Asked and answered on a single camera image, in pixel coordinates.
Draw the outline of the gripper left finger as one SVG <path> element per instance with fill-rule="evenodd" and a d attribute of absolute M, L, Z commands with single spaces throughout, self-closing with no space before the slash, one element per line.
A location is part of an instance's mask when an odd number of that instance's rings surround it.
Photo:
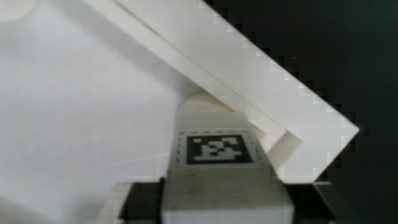
<path fill-rule="evenodd" d="M 95 224 L 162 224 L 166 178 L 118 183 Z"/>

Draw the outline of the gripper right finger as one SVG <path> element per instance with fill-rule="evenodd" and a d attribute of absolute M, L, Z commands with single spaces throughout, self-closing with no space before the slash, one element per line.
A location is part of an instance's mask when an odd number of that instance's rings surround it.
<path fill-rule="evenodd" d="M 296 205 L 294 224 L 356 224 L 356 212 L 329 181 L 287 184 Z"/>

